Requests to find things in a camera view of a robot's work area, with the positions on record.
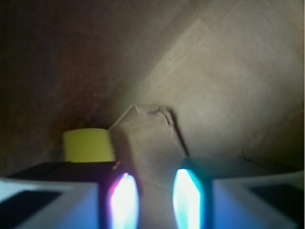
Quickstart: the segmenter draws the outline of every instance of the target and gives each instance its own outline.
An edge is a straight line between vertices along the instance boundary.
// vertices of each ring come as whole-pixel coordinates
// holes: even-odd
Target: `led light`
[[[204,193],[195,176],[188,169],[179,169],[173,185],[173,209],[177,227],[199,229],[203,225]]]
[[[124,173],[109,189],[108,225],[111,229],[135,229],[139,218],[139,193],[133,176]]]

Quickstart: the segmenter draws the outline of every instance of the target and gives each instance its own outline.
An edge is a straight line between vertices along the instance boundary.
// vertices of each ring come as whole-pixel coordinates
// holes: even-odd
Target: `black panel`
[[[250,190],[304,228],[304,192],[288,184],[253,187]]]
[[[23,191],[0,203],[0,228],[14,228],[50,204],[60,192]]]

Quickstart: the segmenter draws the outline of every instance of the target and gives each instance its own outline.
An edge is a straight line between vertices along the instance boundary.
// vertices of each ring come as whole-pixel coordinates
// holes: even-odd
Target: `yellow cap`
[[[115,161],[108,130],[89,128],[70,130],[63,134],[66,161]]]

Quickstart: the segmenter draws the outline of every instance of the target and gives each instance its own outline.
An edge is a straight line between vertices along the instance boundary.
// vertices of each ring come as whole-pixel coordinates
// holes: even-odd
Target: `black plastic part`
[[[53,191],[23,191],[6,199],[0,203],[0,228],[15,228],[60,195]]]
[[[187,157],[183,160],[181,168],[192,170],[203,185],[205,210],[202,217],[205,220],[202,228],[205,229],[212,229],[214,227],[212,191],[212,181],[214,179],[258,177],[299,171],[297,168],[283,166],[275,161],[262,165],[242,156]]]
[[[107,225],[107,192],[111,184],[127,167],[121,162],[72,163],[54,162],[42,163],[24,171],[9,176],[14,179],[60,181],[60,182],[94,182],[99,187],[99,225]]]

